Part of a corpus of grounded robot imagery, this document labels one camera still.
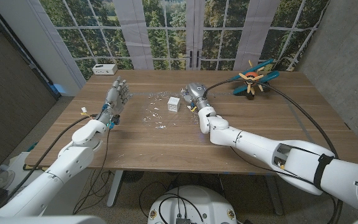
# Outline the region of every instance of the wooden table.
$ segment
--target wooden table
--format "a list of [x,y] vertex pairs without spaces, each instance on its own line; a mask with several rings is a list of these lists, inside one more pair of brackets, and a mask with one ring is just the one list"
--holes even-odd
[[[106,169],[266,174],[267,171],[238,158],[229,147],[210,143],[209,134],[201,133],[200,126],[191,119],[192,113],[186,108],[183,100],[180,111],[175,115],[167,112],[168,98],[163,97],[160,102],[156,101],[158,92],[169,92],[167,95],[179,94],[188,83],[200,82],[208,87],[237,74],[238,72],[229,71],[120,70],[114,76],[93,75],[31,151],[26,163],[34,165],[56,136],[82,117],[81,107],[85,106],[89,114],[98,113],[107,90],[120,75],[127,80],[131,92],[135,95],[121,113],[121,123],[110,133],[108,155],[104,165]],[[270,84],[287,94],[312,115],[331,138],[342,160],[358,163],[357,136],[344,124],[304,74],[281,72],[278,78],[270,81]],[[280,95],[273,91],[260,93],[257,90],[252,101],[244,96],[230,95],[238,85],[241,84],[221,85],[211,90],[208,95],[208,100],[217,114],[228,120],[231,126],[266,138],[300,139],[328,148],[311,122]],[[150,111],[153,109],[151,103],[156,102],[159,110],[153,112],[159,112],[162,121],[169,123],[163,129],[155,128],[159,124],[144,122],[147,117],[155,119]],[[88,121],[83,121],[67,131],[40,165],[50,166],[57,158],[59,150],[70,142],[74,131],[86,122]],[[103,146],[96,153],[90,168],[101,167],[105,150],[106,147]],[[245,154],[241,156],[257,163]]]

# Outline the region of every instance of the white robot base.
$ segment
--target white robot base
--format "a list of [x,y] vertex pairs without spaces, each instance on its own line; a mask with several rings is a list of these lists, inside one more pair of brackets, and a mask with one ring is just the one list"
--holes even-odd
[[[183,198],[183,201],[182,199],[178,201],[176,195]],[[172,189],[153,203],[147,223],[164,224],[163,219],[167,223],[183,224],[237,223],[234,209],[224,197],[211,189],[196,185]]]

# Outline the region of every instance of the white cube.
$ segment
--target white cube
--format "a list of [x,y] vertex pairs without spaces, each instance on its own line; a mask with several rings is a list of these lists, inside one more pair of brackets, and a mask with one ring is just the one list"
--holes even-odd
[[168,110],[178,112],[180,106],[180,99],[176,97],[171,97],[168,100]]

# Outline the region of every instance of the white robotic arm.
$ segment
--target white robotic arm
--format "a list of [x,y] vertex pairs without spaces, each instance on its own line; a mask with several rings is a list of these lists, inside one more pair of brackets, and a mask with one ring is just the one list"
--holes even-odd
[[190,83],[184,98],[199,109],[200,129],[210,141],[240,151],[264,162],[288,183],[315,195],[323,191],[358,209],[358,164],[334,158],[319,145],[300,141],[276,141],[229,126],[203,98],[205,86]]
[[63,185],[92,162],[102,145],[100,138],[118,124],[119,113],[131,97],[126,81],[118,77],[106,95],[102,112],[73,134],[47,171],[0,208],[0,217],[40,215]]

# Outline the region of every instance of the wire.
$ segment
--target wire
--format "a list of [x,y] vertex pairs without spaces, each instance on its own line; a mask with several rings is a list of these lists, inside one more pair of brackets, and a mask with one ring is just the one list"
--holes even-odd
[[[95,173],[95,170],[93,170],[93,173],[92,173],[92,176],[91,176],[91,186],[92,186],[92,179],[93,179],[93,174]],[[105,173],[108,173],[109,175],[108,175],[108,178],[107,178],[107,180],[104,180],[103,179],[103,174],[105,174]],[[97,191],[94,191],[94,190],[92,190],[92,194],[90,194],[89,195],[89,197],[90,196],[92,196],[92,195],[95,195],[95,196],[97,196],[97,197],[105,197],[106,196],[106,194],[107,194],[107,191],[108,191],[108,187],[107,187],[107,183],[108,183],[108,181],[109,181],[109,179],[110,179],[110,175],[111,174],[113,174],[110,170],[109,171],[105,171],[105,172],[103,172],[102,174],[101,174],[101,178],[102,178],[102,181],[103,181],[103,186],[99,189],[99,190],[97,190]],[[103,195],[97,195],[97,193],[99,192],[99,191],[101,191],[102,189],[103,189],[103,187],[105,187],[105,189],[104,189],[104,194]],[[83,198],[81,198],[81,199],[79,199],[79,201],[75,204],[75,208],[78,206],[78,204],[80,204],[81,202],[82,202],[82,200],[84,200],[85,198],[86,198],[87,196],[84,196]]]
[[337,212],[337,204],[335,202],[335,198],[332,195],[328,194],[328,196],[331,198],[331,200],[333,201],[333,204],[334,204],[333,215],[332,215],[331,219],[328,221],[328,224],[331,224],[335,219],[335,214]]
[[162,185],[162,186],[164,187],[165,190],[167,190],[167,187],[166,187],[163,183],[161,183],[161,182],[159,182],[159,181],[154,181],[154,182],[150,183],[149,185],[147,185],[145,188],[143,188],[143,190],[140,192],[140,195],[139,195],[139,207],[140,207],[140,210],[142,211],[143,215],[146,216],[146,218],[148,218],[149,216],[146,215],[146,213],[143,211],[142,204],[140,203],[140,198],[141,198],[141,196],[142,196],[144,190],[145,190],[147,187],[150,187],[152,184],[160,184],[160,185]]
[[19,188],[21,188],[23,186],[23,184],[27,181],[27,179],[31,176],[31,174],[37,169],[37,167],[39,166],[39,164],[42,162],[42,160],[45,158],[45,156],[47,156],[47,154],[49,153],[49,151],[52,149],[52,147],[54,147],[54,145],[56,144],[56,142],[60,139],[60,137],[66,133],[66,131],[68,131],[70,128],[72,128],[74,125],[78,124],[79,122],[85,120],[89,118],[88,116],[82,117],[81,119],[75,121],[74,123],[72,123],[71,125],[69,125],[67,128],[65,128],[57,137],[56,139],[53,141],[53,143],[51,143],[51,145],[48,147],[48,149],[44,152],[44,154],[41,156],[41,158],[35,163],[35,165],[33,166],[33,168],[30,170],[30,172],[26,175],[26,177],[24,177],[24,179],[15,187],[15,189],[12,190],[12,192],[7,196],[7,198],[5,198],[5,200],[3,200],[0,203],[0,208],[2,206],[4,206],[9,199],[11,199],[15,193],[19,190]]
[[[284,97],[286,100],[291,102],[294,106],[296,106],[296,108],[298,108],[298,110],[300,110],[310,120],[310,122],[313,123],[313,125],[317,128],[317,130],[321,133],[323,138],[326,140],[330,150],[334,153],[335,158],[339,159],[339,156],[338,156],[338,153],[336,152],[334,144],[331,142],[331,140],[329,139],[327,134],[324,132],[324,130],[321,128],[321,126],[300,105],[298,105],[298,103],[293,101],[289,96],[287,96],[286,94],[282,93],[280,90],[278,90],[278,89],[276,89],[274,87],[271,87],[270,85],[266,85],[264,83],[260,83],[260,82],[253,81],[253,80],[225,80],[223,82],[217,83],[217,84],[209,87],[208,89],[206,89],[205,92],[204,92],[203,98],[206,98],[206,95],[208,94],[208,91],[210,89],[215,88],[215,87],[217,87],[219,85],[222,85],[222,84],[225,84],[225,83],[229,83],[229,82],[244,82],[244,83],[251,82],[251,83],[258,84],[258,85],[262,85],[262,86],[264,86],[266,88],[269,88],[269,89],[275,91],[276,93],[280,94],[282,97]],[[342,212],[343,201],[338,199],[336,206],[337,206],[337,211],[336,211],[337,214],[335,214],[333,224],[338,223],[339,217],[341,216],[341,212]]]
[[181,216],[181,213],[180,213],[180,202],[179,202],[179,198],[178,198],[178,210],[179,210],[179,214]]
[[203,220],[203,217],[201,216],[200,211],[198,210],[198,208],[191,201],[189,201],[189,200],[187,200],[187,199],[185,199],[185,198],[183,198],[181,196],[175,195],[175,196],[172,196],[172,197],[165,198],[164,200],[162,200],[160,202],[160,206],[158,206],[158,213],[160,214],[160,217],[161,217],[162,221],[164,222],[164,224],[168,224],[168,223],[167,223],[167,221],[165,221],[164,217],[161,214],[161,205],[164,203],[164,201],[166,201],[166,200],[168,200],[170,198],[180,198],[182,200],[187,201],[191,206],[193,206],[196,209],[196,211],[198,212],[198,215],[200,216],[201,222],[204,223],[204,220]]
[[219,181],[220,181],[220,183],[221,183],[223,197],[226,198],[226,194],[224,193],[224,188],[223,188],[222,179],[221,179],[221,176],[219,176],[219,174],[218,174],[218,178],[219,178]]
[[[103,160],[103,163],[102,163],[102,167],[100,168],[100,171],[99,171],[99,173],[98,173],[98,177],[96,178],[96,180],[99,178],[100,173],[102,173],[102,170],[103,170],[103,167],[104,167],[104,163],[106,162],[107,152],[108,152],[108,149],[109,149],[110,130],[111,130],[111,129],[109,129],[109,131],[108,131],[108,133],[107,133],[106,153],[104,154],[104,160]],[[88,193],[86,194],[85,199],[82,201],[81,205],[80,205],[77,209],[76,209],[76,206],[74,207],[73,215],[76,215],[79,211],[82,211],[82,210],[84,210],[84,209],[90,208],[90,207],[86,207],[86,208],[81,209],[81,207],[84,205],[86,199],[88,199],[88,197],[90,196],[91,190],[92,190],[93,186],[95,185],[96,180],[93,182],[91,188],[89,189]]]
[[85,208],[80,209],[79,211],[77,211],[77,213],[80,212],[80,211],[82,211],[82,210],[85,210],[85,209],[87,209],[87,208],[91,208],[91,207],[97,205],[97,204],[98,204],[99,202],[101,202],[101,201],[103,200],[103,198],[105,198],[105,196],[109,193],[109,191],[107,190],[107,186],[106,186],[103,195],[101,195],[101,196],[96,195],[96,193],[98,193],[98,192],[107,184],[107,182],[108,182],[108,180],[109,180],[109,178],[110,178],[110,175],[112,174],[112,172],[111,172],[110,170],[109,170],[109,171],[106,171],[106,172],[103,172],[102,175],[103,175],[104,173],[109,173],[108,179],[107,179],[106,181],[103,181],[103,182],[104,182],[104,185],[103,185],[98,191],[96,191],[95,193],[92,193],[92,194],[89,195],[89,196],[95,195],[95,196],[99,197],[100,199],[98,200],[98,202],[96,202],[96,203],[94,203],[93,205],[90,205],[90,206],[88,206],[88,207],[85,207]]
[[302,181],[304,181],[304,182],[306,182],[306,183],[308,183],[308,184],[312,184],[312,185],[313,185],[312,182],[310,182],[310,181],[308,181],[308,180],[306,180],[306,179],[304,179],[304,178],[302,178],[302,177],[299,177],[299,176],[297,176],[297,175],[291,175],[291,174],[287,174],[287,173],[284,173],[284,172],[275,171],[275,170],[272,170],[272,169],[267,169],[267,168],[260,167],[260,166],[257,166],[257,165],[255,165],[255,164],[252,164],[252,163],[248,162],[246,159],[244,159],[242,156],[240,156],[240,155],[233,149],[233,147],[230,146],[230,148],[231,148],[231,149],[233,150],[233,152],[236,153],[237,156],[239,156],[243,161],[245,161],[245,162],[247,162],[247,163],[249,163],[249,164],[251,164],[251,165],[253,165],[253,166],[255,166],[255,167],[258,167],[258,168],[264,169],[264,170],[268,170],[268,171],[271,171],[271,172],[275,172],[275,173],[278,173],[278,174],[286,175],[286,176],[289,176],[289,177],[293,177],[293,178],[302,180]]

